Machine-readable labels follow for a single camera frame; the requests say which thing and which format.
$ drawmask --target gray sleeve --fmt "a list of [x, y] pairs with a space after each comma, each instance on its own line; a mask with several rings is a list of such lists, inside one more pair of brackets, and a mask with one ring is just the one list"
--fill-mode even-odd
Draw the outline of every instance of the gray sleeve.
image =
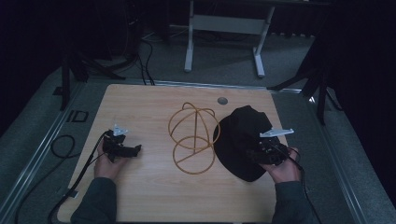
[[95, 178], [71, 217], [71, 223], [115, 223], [117, 217], [116, 184], [108, 178]]
[[314, 223], [312, 208], [305, 198], [300, 181], [275, 184], [276, 208], [272, 224], [311, 224]]

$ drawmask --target table top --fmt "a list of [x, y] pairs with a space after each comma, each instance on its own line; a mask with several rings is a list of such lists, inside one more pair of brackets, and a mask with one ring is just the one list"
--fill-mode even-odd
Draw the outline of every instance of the table top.
[[[226, 98], [228, 103], [219, 104], [220, 97]], [[276, 193], [274, 182], [268, 174], [248, 183], [232, 175], [217, 158], [209, 170], [199, 175], [189, 175], [177, 168], [173, 160], [176, 143], [168, 132], [168, 123], [186, 102], [199, 108], [210, 108], [218, 121], [237, 107], [251, 105], [265, 112], [274, 128], [282, 128], [271, 93], [266, 90], [110, 85], [82, 150], [70, 187], [100, 135], [113, 129], [114, 123], [117, 123], [129, 130], [125, 134], [125, 146], [142, 145], [138, 156], [132, 158], [116, 180], [117, 221], [270, 222], [275, 210]], [[205, 120], [208, 132], [213, 134], [216, 121], [211, 118]], [[179, 126], [180, 130], [175, 135], [188, 135], [193, 133], [195, 124], [186, 119]], [[287, 144], [284, 136], [279, 139]], [[176, 153], [183, 153], [183, 150], [178, 148]], [[191, 157], [183, 161], [183, 165], [186, 169], [206, 167], [212, 153], [211, 149], [206, 149], [200, 153], [200, 158]], [[59, 220], [70, 220], [92, 179], [93, 165], [76, 188], [77, 198], [69, 198], [61, 206]]]

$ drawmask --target black cloth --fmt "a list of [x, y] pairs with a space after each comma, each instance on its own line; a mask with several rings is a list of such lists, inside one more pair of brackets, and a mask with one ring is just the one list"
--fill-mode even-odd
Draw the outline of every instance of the black cloth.
[[245, 105], [222, 119], [219, 126], [213, 133], [214, 138], [219, 134], [219, 139], [214, 143], [219, 161], [233, 175], [247, 182], [259, 179], [265, 170], [248, 157], [247, 151], [261, 150], [260, 133], [273, 127], [265, 113]]
[[[273, 224], [314, 223], [311, 207], [304, 196], [303, 185], [298, 181], [275, 184], [276, 210]], [[107, 178], [95, 178], [78, 209], [72, 223], [115, 223], [117, 215], [116, 185]]]

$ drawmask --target black cable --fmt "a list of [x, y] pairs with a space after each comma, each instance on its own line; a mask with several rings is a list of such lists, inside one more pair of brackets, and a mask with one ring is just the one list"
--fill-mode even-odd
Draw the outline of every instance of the black cable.
[[97, 159], [99, 159], [99, 157], [101, 157], [101, 156], [103, 156], [103, 155], [106, 155], [106, 153], [104, 152], [104, 153], [98, 155], [95, 159], [93, 159], [93, 160], [90, 162], [90, 165], [93, 164]]
[[[54, 144], [55, 144], [56, 141], [58, 141], [59, 139], [64, 138], [64, 137], [70, 138], [70, 139], [72, 140], [72, 146], [70, 147], [69, 151], [67, 152], [67, 154], [66, 154], [65, 156], [61, 156], [61, 155], [55, 153], [55, 151], [54, 151], [54, 149], [53, 149], [53, 146], [54, 146]], [[35, 189], [36, 189], [36, 188], [37, 188], [37, 187], [49, 176], [49, 175], [51, 175], [56, 169], [58, 169], [58, 167], [59, 167], [66, 159], [74, 158], [74, 157], [76, 157], [76, 156], [79, 155], [79, 153], [78, 153], [78, 154], [75, 154], [75, 155], [70, 156], [70, 154], [72, 153], [72, 151], [73, 151], [74, 148], [75, 148], [75, 145], [76, 145], [76, 140], [74, 139], [74, 137], [73, 137], [72, 135], [69, 135], [69, 134], [60, 135], [60, 136], [56, 137], [56, 138], [52, 141], [52, 143], [51, 143], [51, 145], [50, 145], [50, 149], [51, 149], [52, 153], [54, 153], [54, 155], [55, 155], [56, 157], [62, 158], [62, 160], [59, 161], [59, 162], [58, 162], [58, 163], [57, 163], [46, 175], [44, 175], [40, 180], [38, 180], [38, 182], [37, 182], [37, 183], [29, 190], [29, 192], [22, 198], [20, 204], [18, 205], [17, 211], [16, 211], [16, 213], [15, 213], [15, 217], [14, 217], [14, 223], [15, 223], [15, 224], [18, 224], [18, 221], [19, 221], [19, 213], [20, 213], [21, 208], [22, 208], [23, 204], [25, 203], [25, 201], [29, 198], [30, 194], [31, 194], [31, 193], [32, 193], [32, 192], [33, 192], [33, 191], [34, 191], [34, 190], [35, 190]]]
[[152, 45], [148, 41], [143, 40], [143, 39], [142, 39], [142, 42], [147, 44], [150, 47], [150, 51], [148, 54], [148, 58], [146, 59], [146, 65], [143, 65], [142, 57], [139, 54], [137, 55], [137, 60], [139, 61], [139, 64], [140, 64], [141, 77], [142, 77], [143, 83], [145, 85], [147, 85], [146, 79], [145, 79], [145, 73], [146, 73], [151, 86], [155, 86], [154, 79], [152, 79], [152, 77], [149, 73], [149, 59], [151, 58], [151, 55], [152, 55]]
[[148, 58], [146, 59], [145, 71], [146, 71], [146, 74], [148, 75], [149, 82], [151, 83], [152, 86], [155, 86], [154, 80], [152, 79], [151, 75], [149, 74], [149, 59], [151, 58], [151, 55], [152, 55], [152, 45], [148, 41], [143, 40], [143, 39], [142, 39], [142, 42], [149, 46], [149, 54], [148, 54]]
[[297, 162], [300, 162], [300, 158], [301, 158], [300, 153], [299, 153], [296, 149], [294, 149], [294, 148], [292, 148], [292, 147], [288, 147], [288, 149], [293, 150], [293, 151], [297, 154], [296, 161], [297, 161]]
[[313, 211], [314, 214], [315, 214], [315, 217], [317, 218], [318, 222], [321, 224], [322, 222], [321, 222], [321, 220], [320, 220], [320, 218], [319, 218], [317, 209], [316, 209], [315, 206], [312, 204], [311, 200], [310, 200], [309, 197], [308, 197], [308, 193], [306, 192], [306, 186], [305, 186], [305, 170], [304, 170], [304, 169], [301, 170], [301, 179], [302, 179], [302, 183], [303, 183], [305, 198], [308, 200], [308, 203], [309, 203], [309, 205], [311, 206], [312, 211]]
[[85, 162], [84, 167], [82, 168], [76, 182], [73, 184], [73, 186], [70, 188], [69, 191], [66, 192], [66, 194], [62, 197], [62, 199], [52, 208], [52, 210], [49, 212], [48, 218], [47, 218], [47, 222], [49, 224], [52, 223], [52, 217], [55, 213], [55, 211], [61, 207], [61, 205], [67, 200], [67, 198], [75, 191], [77, 185], [79, 184], [79, 182], [81, 181], [82, 177], [85, 175], [85, 172], [87, 171], [88, 167], [91, 165], [91, 161], [93, 159], [93, 154], [95, 153], [96, 149], [98, 148], [100, 142], [102, 141], [103, 137], [105, 136], [106, 133], [102, 133], [102, 135], [99, 137], [98, 141], [96, 142], [95, 147], [92, 150], [92, 153], [90, 155], [90, 157], [87, 159], [87, 161]]

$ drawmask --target metal frame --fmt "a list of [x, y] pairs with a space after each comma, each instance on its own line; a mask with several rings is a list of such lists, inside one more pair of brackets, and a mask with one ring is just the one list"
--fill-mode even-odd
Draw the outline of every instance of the metal frame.
[[194, 14], [194, 1], [190, 0], [190, 19], [189, 19], [189, 43], [186, 52], [186, 62], [184, 64], [184, 71], [190, 72], [192, 70], [192, 54], [193, 54], [193, 31], [207, 30], [218, 32], [230, 32], [248, 35], [260, 35], [260, 41], [257, 47], [253, 48], [253, 57], [256, 64], [257, 75], [264, 77], [264, 67], [262, 65], [262, 46], [267, 36], [268, 29], [271, 24], [275, 7], [268, 9], [265, 20], [231, 18], [231, 17], [217, 17]]

